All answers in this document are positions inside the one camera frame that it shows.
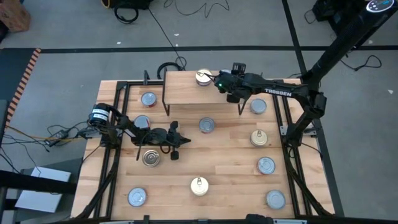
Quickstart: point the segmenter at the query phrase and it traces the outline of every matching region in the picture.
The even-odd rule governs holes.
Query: metal can
[[[216,123],[211,118],[202,118],[199,121],[200,131],[205,134],[211,133],[214,130],[215,126],[216,126]]]
[[[149,128],[150,119],[148,118],[148,116],[140,115],[134,119],[134,125],[138,128]]]
[[[155,167],[160,162],[160,155],[155,150],[148,150],[142,155],[142,162],[149,167]]]
[[[272,174],[275,171],[275,162],[270,157],[263,157],[257,162],[257,169],[262,174]]]
[[[195,75],[197,79],[197,84],[200,86],[207,86],[211,83],[211,78],[205,75],[205,73],[208,75],[212,75],[211,71],[205,68],[197,71],[197,74]]]
[[[156,95],[153,92],[144,93],[141,96],[141,103],[148,108],[156,105]]]
[[[147,199],[147,194],[144,189],[137,187],[135,189],[130,190],[127,199],[131,206],[140,207],[145,203]]]
[[[267,109],[267,103],[262,99],[254,99],[250,104],[250,110],[255,114],[262,114]]]
[[[197,177],[191,182],[191,190],[196,196],[203,196],[209,189],[209,183],[203,177]]]
[[[272,209],[282,209],[286,204],[285,196],[280,190],[268,192],[266,201],[267,205]]]
[[[250,136],[250,142],[253,146],[262,147],[268,141],[267,134],[263,130],[255,130]]]

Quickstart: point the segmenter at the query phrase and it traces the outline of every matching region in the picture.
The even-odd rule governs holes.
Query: yellow cable
[[[104,0],[100,0],[100,1],[101,1],[101,4],[102,4],[105,8],[109,9],[109,8],[111,7],[111,0],[108,0],[108,5],[107,5],[107,6],[105,6]]]
[[[26,133],[24,133],[24,132],[22,132],[22,131],[20,131],[20,130],[18,130],[16,128],[13,128],[11,126],[6,126],[6,127],[14,130],[16,133],[25,135],[25,136],[27,136],[29,138],[32,138],[32,139],[43,139],[43,140],[55,140],[55,139],[57,139],[57,138],[49,138],[49,137],[31,136],[31,135],[28,135],[28,134],[26,134]],[[80,139],[82,139],[82,138],[78,137],[78,138],[75,138],[75,139],[59,139],[59,141],[76,141],[76,140],[80,140]]]

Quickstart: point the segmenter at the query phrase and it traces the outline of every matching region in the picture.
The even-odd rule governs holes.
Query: gray floor
[[[204,19],[203,14],[183,17],[174,7],[164,9],[163,2],[154,1],[151,9],[171,41],[179,46],[292,45],[280,0],[229,0],[229,12],[215,7],[208,19]],[[179,1],[178,6],[190,12],[203,2],[224,4],[221,0]],[[332,31],[327,24],[308,25],[303,19],[303,13],[314,2],[289,0],[300,45],[328,45],[332,41]],[[0,47],[168,46],[147,11],[140,11],[135,24],[125,26],[97,0],[77,0],[73,4],[61,0],[25,0],[24,5],[32,14],[31,29],[9,35]],[[397,34],[396,14],[371,39],[374,45],[398,44]],[[303,52],[308,69],[321,54]],[[382,60],[382,68],[353,72],[339,63],[322,80],[321,90],[328,97],[322,123],[346,216],[398,220],[398,123],[395,119],[398,52],[353,52],[344,61],[358,66],[371,54]],[[248,72],[264,72],[267,78],[283,78],[300,71],[293,51],[181,52],[180,55],[188,60],[188,70],[202,67],[217,70],[230,68],[233,62],[244,62]],[[161,63],[174,60],[172,52],[42,54],[11,126],[46,136],[46,127],[51,124],[71,126],[84,121],[95,102],[101,80],[141,79],[145,69],[154,78]],[[21,146],[3,148],[18,169],[33,166]],[[79,141],[53,147],[50,153],[35,144],[30,144],[28,150],[36,163],[44,166],[80,158],[84,148],[85,142]],[[9,170],[3,162],[0,168]],[[63,213],[29,223],[49,222],[64,216]]]

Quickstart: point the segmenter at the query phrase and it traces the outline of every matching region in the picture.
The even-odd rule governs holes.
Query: wood grain
[[[168,74],[168,82],[173,80],[172,77],[173,75]],[[287,81],[299,82],[296,79]],[[112,104],[115,87],[116,81],[102,81],[97,103]],[[141,105],[141,95],[147,91],[153,91],[157,95],[158,102],[153,108]],[[135,160],[137,147],[130,142],[128,136],[124,136],[113,203],[113,220],[142,220],[144,215],[150,215],[155,220],[234,219],[244,218],[248,213],[274,218],[294,216],[270,95],[260,94],[249,100],[250,103],[255,98],[262,98],[267,102],[266,112],[260,115],[252,114],[249,104],[239,116],[236,105],[212,103],[171,105],[170,116],[166,116],[160,100],[161,94],[161,86],[133,86],[130,89],[127,115],[131,119],[140,114],[147,115],[152,128],[169,128],[171,121],[178,121],[178,131],[192,139],[192,142],[179,149],[179,160],[171,161],[169,155],[160,153],[160,164],[157,167],[146,167],[141,160]],[[212,98],[221,102],[226,100],[226,95],[217,91]],[[178,99],[184,101],[190,98],[187,94],[181,94]],[[284,114],[282,100],[279,101]],[[119,101],[120,107],[122,102],[123,94]],[[289,99],[289,106],[295,121],[301,115],[302,109],[293,99]],[[211,134],[202,134],[198,128],[199,120],[205,116],[213,118],[216,123],[216,129]],[[256,148],[249,142],[249,136],[255,129],[263,129],[267,133],[269,140],[266,147]],[[303,142],[317,147],[314,138],[304,137]],[[89,140],[85,155],[98,144],[99,139]],[[156,147],[145,146],[141,154],[148,149],[158,150]],[[307,146],[300,147],[299,151],[308,188],[327,210],[333,212],[319,153]],[[82,165],[72,209],[73,217],[84,209],[98,188],[103,154],[104,149],[100,148]],[[276,170],[272,175],[258,173],[256,163],[262,156],[269,156],[275,161]],[[208,193],[202,197],[194,196],[190,191],[190,182],[198,176],[206,178],[210,183]],[[134,187],[143,187],[148,194],[146,203],[139,208],[131,207],[127,202],[127,194]],[[273,189],[281,190],[286,197],[286,206],[282,210],[272,210],[265,203],[266,193]],[[301,193],[298,187],[296,189],[303,213]]]

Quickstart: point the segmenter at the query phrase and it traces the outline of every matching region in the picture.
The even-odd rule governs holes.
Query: electronic device
[[[112,126],[109,119],[115,119],[117,125]],[[134,125],[130,118],[118,111],[117,108],[105,103],[98,103],[94,105],[93,111],[89,115],[87,121],[88,126],[91,126],[101,133],[101,145],[110,149],[120,149],[121,140],[120,135],[126,133],[131,138],[131,142],[139,146],[136,160],[139,159],[141,146],[162,146],[169,148],[167,153],[170,153],[171,160],[179,159],[178,149],[182,144],[188,143],[191,140],[182,137],[177,132],[178,122],[170,123],[170,128],[166,131],[163,128],[139,128]],[[78,133],[81,137],[87,139],[85,132]]]

